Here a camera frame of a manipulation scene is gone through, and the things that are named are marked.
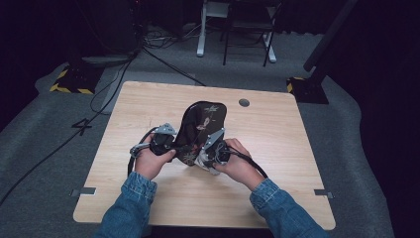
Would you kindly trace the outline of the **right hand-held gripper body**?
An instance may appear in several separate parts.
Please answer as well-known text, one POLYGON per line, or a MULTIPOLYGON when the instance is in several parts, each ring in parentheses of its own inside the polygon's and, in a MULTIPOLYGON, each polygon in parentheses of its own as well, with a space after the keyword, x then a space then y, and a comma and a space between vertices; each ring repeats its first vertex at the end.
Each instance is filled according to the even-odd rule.
POLYGON ((199 154, 207 154, 210 159, 217 160, 216 164, 227 164, 230 158, 230 149, 223 140, 224 134, 225 129, 221 128, 215 133, 208 135, 199 154))

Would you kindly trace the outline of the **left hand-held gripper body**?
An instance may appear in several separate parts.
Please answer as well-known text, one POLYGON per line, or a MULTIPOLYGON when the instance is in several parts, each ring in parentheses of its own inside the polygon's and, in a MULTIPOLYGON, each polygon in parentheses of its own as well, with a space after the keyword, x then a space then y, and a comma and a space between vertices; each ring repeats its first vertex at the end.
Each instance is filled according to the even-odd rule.
POLYGON ((153 129, 153 134, 150 144, 151 151, 157 156, 168 152, 176 135, 173 127, 169 123, 165 123, 153 129))

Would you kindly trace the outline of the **white cloth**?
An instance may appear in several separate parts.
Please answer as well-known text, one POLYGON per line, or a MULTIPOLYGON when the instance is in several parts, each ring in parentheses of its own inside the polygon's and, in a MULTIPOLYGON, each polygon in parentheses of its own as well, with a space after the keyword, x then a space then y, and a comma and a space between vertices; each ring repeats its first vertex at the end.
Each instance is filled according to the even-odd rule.
POLYGON ((210 159, 207 154, 199 154, 195 160, 195 164, 201 169, 208 171, 211 175, 217 176, 220 172, 214 168, 217 160, 210 159))

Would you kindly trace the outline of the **black lacquer floral tray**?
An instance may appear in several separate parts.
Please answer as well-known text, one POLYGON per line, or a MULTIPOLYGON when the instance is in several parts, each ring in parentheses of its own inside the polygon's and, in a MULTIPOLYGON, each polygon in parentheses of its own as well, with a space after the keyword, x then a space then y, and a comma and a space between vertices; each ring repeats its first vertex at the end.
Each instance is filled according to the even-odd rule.
POLYGON ((226 115, 227 107, 223 103, 197 101, 190 105, 183 114, 174 141, 183 144, 177 151, 188 151, 185 157, 179 160, 193 166, 207 136, 224 127, 226 115))

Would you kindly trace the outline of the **person's left hand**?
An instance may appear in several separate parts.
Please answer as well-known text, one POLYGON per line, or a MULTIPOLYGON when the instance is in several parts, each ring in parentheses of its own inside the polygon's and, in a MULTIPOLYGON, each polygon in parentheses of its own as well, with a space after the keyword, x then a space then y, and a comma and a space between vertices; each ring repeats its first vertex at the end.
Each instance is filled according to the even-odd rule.
POLYGON ((154 179, 162 167, 170 162, 176 150, 170 150, 160 156, 155 155, 149 148, 141 149, 135 159, 134 171, 148 180, 154 179))

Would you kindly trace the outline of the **person's right hand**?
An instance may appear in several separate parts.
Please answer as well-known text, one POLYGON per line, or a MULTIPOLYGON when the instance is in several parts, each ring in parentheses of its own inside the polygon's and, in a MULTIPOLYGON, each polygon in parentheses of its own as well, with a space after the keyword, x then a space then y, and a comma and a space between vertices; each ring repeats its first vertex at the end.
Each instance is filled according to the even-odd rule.
MULTIPOLYGON (((251 155, 236 138, 226 139, 226 144, 232 151, 238 151, 248 157, 251 155)), ((231 155, 229 162, 226 165, 214 164, 213 167, 218 172, 226 174, 234 181, 242 183, 250 191, 255 190, 256 187, 264 180, 264 177, 257 169, 237 155, 231 155)))

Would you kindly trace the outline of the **grey tape strip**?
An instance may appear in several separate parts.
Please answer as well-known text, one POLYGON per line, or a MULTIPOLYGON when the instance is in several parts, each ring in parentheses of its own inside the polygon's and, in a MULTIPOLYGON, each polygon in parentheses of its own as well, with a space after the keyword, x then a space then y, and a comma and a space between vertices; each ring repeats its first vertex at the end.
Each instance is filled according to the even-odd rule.
POLYGON ((334 194, 331 191, 328 191, 326 189, 314 189, 315 195, 322 195, 326 196, 329 199, 335 198, 334 194))
POLYGON ((69 195, 71 197, 80 197, 81 195, 94 195, 95 192, 95 187, 82 187, 78 189, 73 189, 69 195))

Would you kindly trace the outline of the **black hazard-striped stand base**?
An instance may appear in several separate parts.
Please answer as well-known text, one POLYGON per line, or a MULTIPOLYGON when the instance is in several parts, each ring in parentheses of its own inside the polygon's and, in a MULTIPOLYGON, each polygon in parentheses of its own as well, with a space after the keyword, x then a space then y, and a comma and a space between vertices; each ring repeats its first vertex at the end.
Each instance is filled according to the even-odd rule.
POLYGON ((103 67, 74 68, 67 65, 56 78, 50 91, 94 94, 103 72, 103 67))
POLYGON ((300 103, 329 103, 322 85, 312 82, 309 78, 290 77, 286 80, 286 89, 300 103))

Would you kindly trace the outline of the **dark equipment cabinet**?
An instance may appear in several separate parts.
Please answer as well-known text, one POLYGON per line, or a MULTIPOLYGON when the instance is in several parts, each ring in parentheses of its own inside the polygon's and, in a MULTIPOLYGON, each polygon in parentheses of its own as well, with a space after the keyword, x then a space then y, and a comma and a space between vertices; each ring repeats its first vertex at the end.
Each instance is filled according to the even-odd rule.
POLYGON ((141 48, 132 0, 75 0, 106 54, 130 55, 141 48))

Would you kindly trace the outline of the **black chair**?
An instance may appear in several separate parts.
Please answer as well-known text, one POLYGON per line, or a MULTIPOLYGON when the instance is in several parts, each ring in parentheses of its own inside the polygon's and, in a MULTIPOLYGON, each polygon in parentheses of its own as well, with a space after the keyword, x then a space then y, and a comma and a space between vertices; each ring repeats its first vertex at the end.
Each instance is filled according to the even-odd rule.
POLYGON ((264 49, 263 66, 269 60, 276 15, 283 0, 230 0, 228 13, 220 40, 225 40, 223 64, 226 64, 228 48, 255 48, 256 45, 238 45, 230 42, 236 33, 259 34, 257 43, 264 49))

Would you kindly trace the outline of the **black slanted stand pole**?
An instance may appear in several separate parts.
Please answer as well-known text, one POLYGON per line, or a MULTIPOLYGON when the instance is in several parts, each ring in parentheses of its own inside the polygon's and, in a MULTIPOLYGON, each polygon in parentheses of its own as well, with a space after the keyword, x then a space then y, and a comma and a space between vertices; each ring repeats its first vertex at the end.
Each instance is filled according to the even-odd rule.
POLYGON ((339 32, 340 28, 352 12, 355 5, 358 3, 359 0, 347 0, 344 7, 340 10, 337 17, 332 22, 331 26, 327 30, 324 37, 318 43, 314 51, 311 53, 308 60, 303 65, 303 68, 306 71, 311 71, 313 67, 315 67, 321 60, 321 57, 327 52, 327 49, 330 47, 334 37, 339 32))

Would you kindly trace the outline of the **white desk frame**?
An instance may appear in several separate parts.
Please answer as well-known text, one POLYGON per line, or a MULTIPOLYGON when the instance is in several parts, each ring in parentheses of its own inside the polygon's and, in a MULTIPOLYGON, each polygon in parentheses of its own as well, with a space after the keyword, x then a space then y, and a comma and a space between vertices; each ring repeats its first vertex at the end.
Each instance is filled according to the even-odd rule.
MULTIPOLYGON (((228 3, 225 0, 202 0, 200 33, 196 55, 200 58, 204 56, 206 41, 206 22, 211 18, 226 18, 228 14, 228 3)), ((268 45, 273 33, 262 35, 264 47, 268 50, 268 59, 271 63, 276 62, 276 56, 272 47, 268 45)))

